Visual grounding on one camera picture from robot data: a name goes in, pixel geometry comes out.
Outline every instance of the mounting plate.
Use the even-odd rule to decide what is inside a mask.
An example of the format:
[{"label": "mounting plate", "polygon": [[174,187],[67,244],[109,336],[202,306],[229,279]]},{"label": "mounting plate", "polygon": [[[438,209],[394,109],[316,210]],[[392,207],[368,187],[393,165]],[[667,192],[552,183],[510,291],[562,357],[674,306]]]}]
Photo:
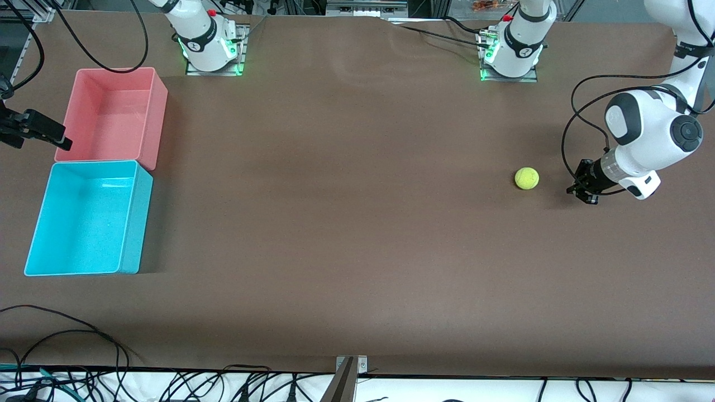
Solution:
[{"label": "mounting plate", "polygon": [[[348,356],[338,356],[337,359],[335,359],[335,371],[337,371],[340,368],[340,365],[342,364],[342,361],[345,360],[345,358]],[[358,356],[357,357],[357,373],[358,374],[365,374],[368,371],[368,357],[367,356]]]},{"label": "mounting plate", "polygon": [[243,75],[243,66],[246,63],[246,52],[248,51],[248,34],[250,32],[249,24],[235,24],[235,31],[231,32],[229,39],[244,38],[236,43],[236,52],[238,56],[226,64],[222,69],[214,72],[203,72],[187,62],[186,75],[200,75],[203,77],[236,77]]},{"label": "mounting plate", "polygon": [[522,77],[511,78],[505,77],[494,70],[492,66],[484,62],[483,57],[479,57],[479,73],[482,81],[499,81],[499,82],[538,82],[536,78],[536,68],[531,67],[528,73]]}]

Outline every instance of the plastic storage bin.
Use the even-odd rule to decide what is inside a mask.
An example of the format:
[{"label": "plastic storage bin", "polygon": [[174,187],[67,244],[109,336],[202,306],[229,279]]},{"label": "plastic storage bin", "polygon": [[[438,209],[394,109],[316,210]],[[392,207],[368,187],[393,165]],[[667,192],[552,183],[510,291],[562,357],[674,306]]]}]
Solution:
[{"label": "plastic storage bin", "polygon": [[64,117],[72,149],[58,149],[54,160],[136,160],[154,170],[166,106],[167,88],[151,67],[128,74],[80,69]]},{"label": "plastic storage bin", "polygon": [[137,273],[152,183],[133,160],[54,164],[25,275]]}]

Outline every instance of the black cable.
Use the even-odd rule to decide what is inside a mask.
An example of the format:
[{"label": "black cable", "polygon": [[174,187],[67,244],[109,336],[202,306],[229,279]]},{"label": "black cable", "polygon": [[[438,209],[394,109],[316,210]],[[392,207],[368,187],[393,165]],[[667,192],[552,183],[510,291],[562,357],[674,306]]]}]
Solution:
[{"label": "black cable", "polygon": [[420,9],[422,8],[422,6],[424,6],[426,3],[427,3],[427,0],[422,0],[422,3],[420,3],[420,4],[417,6],[417,8],[415,9],[415,11],[414,11],[413,13],[411,13],[411,14],[408,15],[408,18],[412,18],[412,17],[414,17],[415,15],[417,15],[417,13],[420,12]]},{"label": "black cable", "polygon": [[[265,391],[266,383],[267,383],[269,380],[272,380],[273,378],[276,378],[276,377],[278,377],[278,376],[280,376],[280,375],[281,375],[281,373],[276,373],[276,374],[273,374],[272,376],[266,375],[266,378],[265,378],[260,384],[256,385],[256,388],[253,388],[253,391],[250,391],[250,392],[248,393],[248,396],[253,395],[253,393],[256,392],[256,391],[258,391],[258,388],[261,388],[261,386],[263,387],[263,390]],[[262,400],[263,400],[263,395],[261,395],[261,397],[260,397],[258,400],[259,400],[259,401],[262,401]]]},{"label": "black cable", "polygon": [[22,362],[20,361],[20,356],[17,355],[17,352],[15,350],[12,350],[10,348],[0,348],[0,350],[5,350],[6,352],[10,353],[12,357],[15,359],[15,364],[16,364],[16,370],[15,370],[15,386],[19,386],[22,384]]},{"label": "black cable", "polygon": [[572,22],[573,18],[578,14],[578,12],[581,10],[581,7],[586,3],[586,0],[582,1],[578,7],[576,7],[576,10],[573,12],[573,14],[568,17],[567,19],[564,19],[565,22]]},{"label": "black cable", "polygon": [[69,25],[69,22],[67,22],[67,20],[64,18],[64,14],[62,13],[62,10],[61,10],[61,7],[59,6],[59,4],[55,0],[49,0],[49,2],[57,10],[57,15],[59,15],[59,18],[62,20],[62,23],[67,27],[67,31],[69,31],[69,34],[72,36],[72,38],[77,43],[77,45],[79,45],[79,48],[82,49],[84,54],[86,54],[87,57],[89,57],[97,66],[100,66],[102,69],[105,69],[108,72],[114,72],[117,74],[127,74],[130,72],[136,71],[147,60],[147,56],[149,55],[149,34],[147,33],[147,27],[144,25],[142,13],[139,12],[139,9],[137,8],[137,4],[134,2],[134,0],[129,0],[129,2],[132,3],[134,12],[137,13],[137,17],[139,18],[139,23],[142,25],[142,32],[144,33],[144,55],[142,56],[142,59],[139,61],[139,63],[137,63],[136,66],[132,67],[131,69],[121,69],[121,70],[111,69],[111,68],[105,66],[104,64],[102,64],[94,56],[92,56],[92,54],[89,53],[89,50],[87,50],[87,48],[84,47],[84,45],[82,44],[82,41],[79,40],[79,38],[77,37],[77,34],[74,33],[74,30]]},{"label": "black cable", "polygon": [[[221,387],[221,396],[217,399],[217,401],[221,401],[221,400],[223,399],[223,395],[224,395],[224,392],[225,392],[225,390],[226,390],[226,384],[225,384],[225,382],[224,382],[224,380],[223,380],[223,373],[215,373],[213,376],[210,376],[209,378],[207,378],[203,383],[200,383],[200,384],[199,384],[196,388],[194,388],[194,389],[191,389],[191,387],[189,386],[189,383],[188,383],[188,381],[187,381],[185,384],[186,384],[186,388],[189,390],[189,395],[187,395],[187,397],[183,400],[183,402],[188,402],[188,400],[189,400],[190,398],[196,398],[196,399],[199,399],[199,400],[200,400],[201,398],[205,398],[206,395],[208,395],[209,392],[211,392],[211,391],[214,389],[214,387],[216,386],[216,384],[218,384],[219,380],[221,380],[222,387]],[[204,387],[206,384],[208,384],[208,383],[210,383],[211,386],[210,386],[202,395],[198,395],[198,394],[197,394],[198,391],[199,391],[201,388],[203,388],[203,387]]]},{"label": "black cable", "polygon": [[41,378],[36,378],[36,381],[34,381],[33,383],[29,383],[29,384],[26,384],[23,386],[18,386],[15,388],[3,388],[3,391],[0,392],[0,396],[7,394],[7,393],[22,392],[25,390],[29,390],[29,392],[36,394],[45,388],[50,388],[50,394],[47,397],[46,402],[52,402],[54,400],[54,395],[55,395],[56,389],[59,389],[60,391],[66,393],[67,395],[71,396],[74,400],[76,400],[76,398],[74,397],[74,395],[72,395],[72,392],[70,390],[62,387],[63,385],[66,385],[68,383],[71,383],[71,381],[58,381],[55,378],[41,377]]},{"label": "black cable", "polygon": [[236,7],[237,9],[248,14],[248,10],[246,10],[246,8],[243,6],[243,4],[238,4],[238,2],[235,0],[221,0],[221,1],[219,1],[219,3],[221,3],[221,5],[223,5],[224,10],[226,9],[226,3],[229,3],[233,7]]},{"label": "black cable", "polygon": [[308,402],[313,402],[313,400],[308,396],[308,394],[305,393],[303,388],[300,387],[300,384],[297,381],[295,381],[295,387],[298,388],[298,392],[303,394],[303,396],[308,400]]},{"label": "black cable", "polygon": [[114,393],[114,395],[116,395],[116,396],[119,396],[119,391],[124,391],[124,393],[125,393],[127,396],[129,396],[129,399],[131,399],[132,402],[141,402],[141,401],[139,401],[138,399],[136,399],[134,396],[132,396],[132,395],[129,393],[129,391],[124,387],[124,384],[123,384],[123,383],[118,383],[118,384],[117,384],[117,389],[114,390],[114,391],[112,391],[112,389],[111,389],[107,384],[105,384],[104,381],[102,381],[102,376],[106,376],[106,375],[109,375],[109,374],[112,374],[112,373],[113,373],[113,372],[109,372],[109,373],[104,373],[104,374],[101,374],[100,376],[97,376],[97,377],[96,377],[96,380],[99,382],[99,385],[103,386],[104,389],[106,389],[108,392]]},{"label": "black cable", "polygon": [[224,367],[224,371],[227,371],[229,368],[262,368],[266,371],[272,371],[273,369],[268,366],[261,366],[261,365],[252,365],[252,364],[229,364],[228,366]]},{"label": "black cable", "polygon": [[536,398],[536,402],[541,402],[543,399],[543,392],[546,391],[546,383],[548,382],[548,378],[544,377],[543,383],[541,384],[541,389],[538,390],[538,397]]},{"label": "black cable", "polygon": [[512,11],[514,11],[513,14],[511,14],[511,16],[515,16],[515,15],[516,15],[516,9],[517,9],[517,7],[519,7],[519,6],[520,6],[520,3],[517,1],[517,2],[514,3],[514,5],[509,9],[509,11],[507,11],[504,15],[509,15],[509,13],[511,13]]},{"label": "black cable", "polygon": [[698,19],[695,17],[695,8],[693,7],[693,0],[688,0],[688,12],[690,13],[690,18],[693,20],[693,24],[695,25],[695,28],[698,30],[700,35],[702,35],[703,38],[705,39],[705,41],[708,43],[707,47],[714,47],[712,38],[708,34],[705,33],[705,31],[703,30],[703,27],[700,26]]},{"label": "black cable", "polygon": [[286,402],[297,402],[295,397],[295,389],[298,387],[298,375],[293,373],[293,381],[290,382],[290,390],[288,391],[288,397],[285,399]]},{"label": "black cable", "polygon": [[218,9],[217,11],[219,12],[219,14],[226,14],[226,11],[224,11],[224,9],[216,3],[216,0],[210,0],[210,1]]},{"label": "black cable", "polygon": [[628,396],[631,395],[631,389],[633,388],[633,380],[626,378],[626,381],[628,381],[628,386],[626,387],[626,392],[623,394],[623,398],[621,398],[621,402],[627,402]]},{"label": "black cable", "polygon": [[[517,7],[518,5],[519,5],[519,2],[517,1],[516,3],[514,3],[514,5],[513,5],[509,10],[507,10],[506,13],[504,13],[504,16],[509,15],[509,13],[511,13],[512,11],[515,11],[515,10],[516,10],[516,7]],[[469,28],[468,26],[466,26],[465,24],[462,24],[462,22],[459,21],[458,19],[456,19],[456,18],[454,18],[454,17],[452,17],[452,16],[448,16],[448,15],[443,16],[442,19],[445,20],[445,21],[452,21],[452,22],[455,23],[457,26],[459,26],[460,29],[462,29],[463,31],[467,31],[467,32],[469,32],[470,34],[479,34],[479,32],[480,32],[481,30],[487,29],[487,28],[489,27],[489,26],[485,26],[485,27],[479,28],[479,29],[472,29],[472,28]]]},{"label": "black cable", "polygon": [[464,39],[453,38],[453,37],[451,37],[451,36],[446,36],[446,35],[442,35],[442,34],[436,34],[436,33],[434,33],[434,32],[425,31],[424,29],[413,28],[413,27],[411,27],[411,26],[404,26],[404,25],[400,25],[400,26],[401,26],[402,28],[404,28],[404,29],[409,29],[409,30],[411,30],[411,31],[420,32],[420,33],[422,33],[422,34],[427,34],[427,35],[436,36],[436,37],[438,37],[438,38],[449,39],[449,40],[451,40],[451,41],[456,41],[456,42],[460,42],[460,43],[464,43],[464,44],[470,44],[470,45],[476,46],[476,47],[484,47],[484,48],[488,47],[487,44],[481,44],[481,43],[477,43],[477,42],[473,42],[473,41],[466,41],[466,40],[464,40]]},{"label": "black cable", "polygon": [[42,47],[42,42],[40,42],[40,38],[37,36],[35,33],[34,29],[32,29],[32,26],[25,21],[25,18],[20,14],[20,11],[12,4],[12,0],[4,0],[5,4],[12,10],[13,14],[17,18],[20,19],[20,22],[25,26],[25,29],[30,33],[32,36],[32,39],[37,43],[37,51],[39,52],[40,55],[40,60],[37,62],[37,67],[35,67],[35,70],[30,73],[29,76],[25,77],[22,81],[19,82],[17,85],[12,86],[12,90],[16,91],[22,87],[25,86],[28,82],[30,82],[34,77],[37,77],[37,74],[39,74],[40,70],[42,70],[42,66],[44,66],[44,47]]},{"label": "black cable", "polygon": [[[298,382],[298,381],[300,381],[300,380],[305,380],[306,378],[315,377],[315,376],[324,376],[324,375],[325,375],[325,374],[323,374],[323,373],[307,374],[307,375],[305,375],[305,376],[303,376],[303,377],[297,378],[295,381]],[[274,389],[273,391],[269,392],[265,397],[261,397],[261,399],[259,399],[258,402],[265,402],[268,398],[270,398],[271,396],[273,396],[276,392],[278,392],[278,391],[280,391],[281,389],[283,389],[283,388],[289,386],[292,382],[293,382],[293,380],[288,381],[287,383],[285,383],[285,384],[279,386],[278,388],[276,388],[276,389]]]},{"label": "black cable", "polygon": [[256,374],[255,378],[253,377],[255,373],[251,373],[246,377],[246,381],[244,381],[243,385],[238,388],[238,391],[231,397],[229,402],[234,402],[236,398],[238,398],[238,395],[241,395],[241,398],[244,398],[248,394],[248,387],[254,383],[255,381],[258,380],[263,374]]},{"label": "black cable", "polygon": [[[603,135],[603,137],[606,139],[606,148],[609,148],[609,149],[610,149],[610,148],[611,148],[611,143],[610,143],[610,140],[609,140],[608,133],[607,133],[604,129],[602,129],[601,127],[599,127],[597,124],[595,124],[595,123],[593,123],[593,122],[590,122],[590,121],[588,121],[585,117],[581,116],[581,114],[578,113],[578,111],[576,110],[576,103],[575,103],[576,91],[578,91],[578,88],[579,88],[581,85],[583,85],[584,83],[586,83],[586,82],[588,82],[588,81],[591,81],[592,79],[600,79],[600,78],[663,79],[663,78],[674,77],[674,76],[676,76],[676,75],[678,75],[678,74],[681,74],[681,73],[683,73],[683,72],[688,71],[690,68],[692,68],[692,67],[694,67],[696,64],[698,64],[698,63],[700,62],[700,60],[701,60],[701,59],[697,59],[695,62],[693,62],[693,63],[690,64],[689,66],[687,66],[687,67],[685,67],[685,68],[683,68],[683,69],[680,69],[680,70],[678,70],[678,71],[676,71],[676,72],[672,72],[672,73],[668,73],[668,74],[660,74],[660,75],[597,74],[597,75],[592,75],[592,76],[590,76],[590,77],[586,77],[586,78],[582,79],[581,81],[579,81],[579,82],[576,84],[576,86],[573,88],[573,90],[571,91],[571,110],[573,110],[573,112],[578,115],[578,118],[579,118],[582,122],[588,124],[589,126],[595,128],[595,129],[597,129],[599,132],[601,132],[601,134]],[[678,95],[674,94],[674,96],[675,96],[676,99],[680,99],[680,97],[679,97]]]},{"label": "black cable", "polygon": [[[190,393],[193,392],[193,390],[188,386],[188,384],[189,384],[188,381],[193,380],[194,378],[200,376],[201,374],[202,374],[202,373],[200,373],[200,372],[199,372],[199,373],[193,373],[193,374],[191,374],[191,375],[189,376],[189,378],[186,378],[186,377],[184,377],[181,373],[178,373],[177,375],[178,375],[179,377],[177,378],[177,381],[172,381],[172,382],[169,384],[169,386],[167,387],[167,390],[169,391],[169,393],[167,394],[167,399],[166,399],[166,401],[171,401],[171,399],[172,399],[172,397],[174,396],[174,394],[177,393],[177,392],[179,392],[179,390],[180,390],[181,388],[183,388],[184,385],[187,386],[187,388],[189,389],[189,392],[190,392]],[[179,383],[179,381],[178,381],[179,378],[183,379],[182,383],[179,384],[179,385],[176,387],[176,389],[174,389],[173,391],[171,391],[171,387],[172,387],[173,385]]]},{"label": "black cable", "polygon": [[317,0],[311,0],[313,4],[313,9],[315,10],[315,13],[318,15],[325,15],[325,13],[322,11],[322,7],[320,6],[320,3],[317,2]]},{"label": "black cable", "polygon": [[[94,392],[97,392],[97,386],[94,383],[94,381],[97,379],[97,377],[94,377],[92,373],[89,372],[89,370],[84,367],[84,366],[65,366],[66,372],[67,372],[67,377],[70,379],[74,380],[74,376],[72,375],[72,372],[69,370],[70,368],[79,368],[85,372],[84,376],[85,378],[78,379],[77,381],[72,382],[72,388],[74,389],[75,392],[79,395],[79,392],[83,388],[87,388],[87,396],[84,398],[87,400],[88,398],[92,400],[92,402],[97,402],[97,399],[94,397]],[[80,387],[77,387],[77,383],[83,384]],[[100,401],[104,402],[104,397],[102,395],[102,392],[99,392],[99,399]]]},{"label": "black cable", "polygon": [[[80,320],[80,319],[78,319],[78,318],[72,317],[72,316],[69,315],[69,314],[65,314],[65,313],[62,313],[62,312],[57,311],[57,310],[52,310],[51,308],[45,308],[45,307],[40,307],[40,306],[38,306],[38,305],[31,305],[31,304],[13,305],[13,306],[10,306],[10,307],[7,307],[7,308],[0,309],[0,314],[5,313],[6,311],[15,310],[15,309],[17,309],[17,308],[31,308],[31,309],[34,309],[34,310],[40,310],[40,311],[44,311],[44,312],[47,312],[47,313],[52,313],[52,314],[55,314],[55,315],[59,315],[60,317],[67,318],[67,319],[69,319],[69,320],[73,320],[73,321],[76,322],[76,323],[80,323],[80,324],[85,325],[86,327],[90,328],[92,331],[89,331],[89,332],[96,333],[99,337],[101,337],[101,338],[105,339],[106,341],[112,343],[112,344],[114,345],[115,350],[117,351],[117,355],[116,355],[116,359],[115,359],[115,368],[116,368],[118,386],[117,386],[117,391],[114,393],[114,400],[117,399],[117,396],[119,395],[119,390],[124,388],[124,386],[123,386],[124,378],[127,376],[127,371],[129,370],[129,353],[127,352],[127,349],[126,349],[121,343],[117,342],[117,341],[116,341],[113,337],[111,337],[109,334],[107,334],[107,333],[105,333],[105,332],[102,332],[100,329],[98,329],[98,327],[96,327],[96,326],[94,326],[94,325],[92,325],[92,324],[90,324],[90,323],[88,323],[88,322],[86,322],[86,321],[84,321],[84,320]],[[39,346],[42,342],[44,342],[44,341],[46,341],[46,340],[48,340],[48,339],[50,339],[50,338],[53,338],[53,337],[56,336],[56,335],[60,335],[60,334],[63,334],[63,333],[71,333],[71,332],[77,333],[77,332],[83,332],[83,330],[66,330],[66,331],[59,331],[59,333],[54,333],[54,334],[51,334],[50,336],[47,336],[47,337],[43,338],[43,340],[41,340],[40,342],[38,342],[38,343],[36,343],[35,345],[33,345],[33,346],[30,348],[30,350],[28,350],[28,351],[25,353],[25,355],[23,356],[23,358],[20,360],[21,363],[24,363],[25,359],[26,359],[27,356],[29,355],[29,352],[31,352],[32,350],[34,350],[34,349],[35,349],[37,346]],[[125,359],[125,361],[127,362],[127,364],[122,367],[122,368],[123,368],[123,373],[122,373],[121,375],[119,374],[119,372],[120,372],[120,368],[119,368],[120,353],[119,353],[119,352],[120,352],[120,351],[124,354],[124,359]]]},{"label": "black cable", "polygon": [[[588,398],[583,394],[583,392],[581,392],[581,381],[585,382],[586,385],[588,386],[588,389],[591,391],[591,397],[593,397],[593,400],[588,399]],[[578,394],[582,397],[582,399],[583,399],[585,402],[598,402],[598,401],[596,400],[596,393],[593,392],[593,387],[591,386],[591,383],[588,382],[588,380],[584,380],[584,379],[582,379],[582,378],[577,378],[577,379],[576,379],[576,390],[578,391]]]},{"label": "black cable", "polygon": [[571,177],[574,179],[575,183],[576,183],[577,185],[581,186],[581,188],[583,188],[584,190],[590,192],[591,194],[594,194],[594,195],[615,195],[615,194],[618,194],[618,193],[621,193],[621,192],[625,191],[625,189],[620,189],[620,190],[613,191],[613,192],[603,192],[603,193],[593,192],[593,191],[590,191],[590,190],[587,188],[587,186],[585,186],[585,185],[578,179],[578,177],[576,176],[576,174],[575,174],[575,173],[573,172],[573,170],[571,169],[571,166],[568,164],[568,161],[566,160],[566,151],[565,151],[565,148],[566,148],[566,135],[568,134],[568,129],[571,127],[571,124],[572,124],[573,121],[576,119],[576,116],[577,116],[579,113],[582,113],[582,112],[583,112],[584,110],[586,110],[587,108],[589,108],[592,104],[598,102],[599,100],[601,100],[601,99],[603,99],[603,98],[605,98],[605,97],[609,97],[609,96],[615,95],[615,94],[620,94],[621,92],[633,91],[633,90],[636,90],[636,89],[664,92],[664,93],[670,94],[670,95],[673,96],[673,97],[677,97],[677,96],[678,96],[677,94],[675,94],[674,92],[672,92],[670,89],[660,88],[660,87],[628,87],[628,88],[616,89],[615,91],[607,92],[607,93],[601,95],[600,97],[597,97],[597,98],[591,100],[589,103],[583,105],[582,108],[580,108],[580,109],[577,111],[577,113],[574,113],[573,116],[571,116],[571,118],[570,118],[570,119],[568,120],[568,122],[566,123],[566,127],[564,127],[564,129],[563,129],[563,135],[561,136],[561,159],[563,160],[563,165],[566,166],[566,170],[568,170],[568,173],[569,173],[569,174],[571,175]]},{"label": "black cable", "polygon": [[452,21],[452,22],[455,23],[457,26],[459,26],[463,31],[467,31],[467,32],[469,32],[469,33],[471,33],[471,34],[479,34],[479,31],[481,30],[481,29],[471,29],[471,28],[468,28],[467,26],[465,26],[464,24],[462,24],[458,19],[456,19],[456,18],[454,18],[454,17],[452,17],[452,16],[448,16],[448,15],[447,15],[447,16],[442,17],[442,19],[445,20],[445,21]]},{"label": "black cable", "polygon": [[167,400],[169,400],[169,399],[171,398],[170,395],[173,395],[173,394],[170,394],[170,392],[171,392],[171,390],[172,390],[172,386],[179,380],[179,378],[180,378],[179,376],[180,376],[180,375],[181,375],[181,374],[180,374],[178,371],[176,372],[176,374],[174,374],[174,378],[172,378],[172,380],[169,381],[169,385],[164,389],[164,391],[162,392],[162,394],[159,395],[159,402],[162,402],[162,401],[164,400],[164,395],[165,395],[165,394],[167,395]]}]

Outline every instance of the pink bin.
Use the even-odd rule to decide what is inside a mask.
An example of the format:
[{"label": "pink bin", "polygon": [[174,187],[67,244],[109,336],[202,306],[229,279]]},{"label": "pink bin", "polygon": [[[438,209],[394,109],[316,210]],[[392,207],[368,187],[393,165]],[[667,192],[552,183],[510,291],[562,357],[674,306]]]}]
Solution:
[{"label": "pink bin", "polygon": [[166,107],[167,88],[151,67],[128,74],[81,69],[64,116],[72,149],[58,149],[54,160],[136,160],[154,170]]}]

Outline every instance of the blue bin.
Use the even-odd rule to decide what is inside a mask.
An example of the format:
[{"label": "blue bin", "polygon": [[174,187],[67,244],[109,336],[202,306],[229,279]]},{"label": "blue bin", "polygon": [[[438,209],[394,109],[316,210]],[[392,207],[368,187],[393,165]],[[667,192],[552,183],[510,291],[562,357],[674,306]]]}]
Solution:
[{"label": "blue bin", "polygon": [[137,273],[153,181],[133,160],[54,164],[25,275]]}]

